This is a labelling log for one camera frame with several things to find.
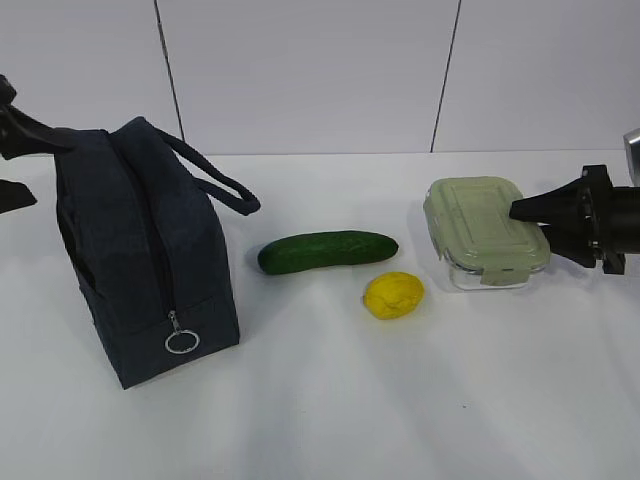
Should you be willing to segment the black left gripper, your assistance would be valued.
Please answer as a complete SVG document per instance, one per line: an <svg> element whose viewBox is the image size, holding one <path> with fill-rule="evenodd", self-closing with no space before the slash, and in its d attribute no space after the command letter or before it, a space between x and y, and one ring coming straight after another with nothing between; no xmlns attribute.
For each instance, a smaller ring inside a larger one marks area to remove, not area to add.
<svg viewBox="0 0 640 480"><path fill-rule="evenodd" d="M57 154L70 151L74 143L69 135L29 117L12 102L17 92L5 75L0 75L1 156ZM36 198L23 183L0 180L0 213L16 211L36 204Z"/></svg>

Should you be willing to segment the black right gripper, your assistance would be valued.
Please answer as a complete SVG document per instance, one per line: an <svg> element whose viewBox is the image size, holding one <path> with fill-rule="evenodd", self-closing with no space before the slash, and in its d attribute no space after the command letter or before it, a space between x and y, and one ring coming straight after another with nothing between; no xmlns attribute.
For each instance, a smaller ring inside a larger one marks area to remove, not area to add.
<svg viewBox="0 0 640 480"><path fill-rule="evenodd" d="M551 225L542 232L553 254L584 267L602 261L605 274L624 274L626 255L639 253L639 188L615 187L605 165L588 165L582 180L516 200L509 217L530 223L581 223L587 241Z"/></svg>

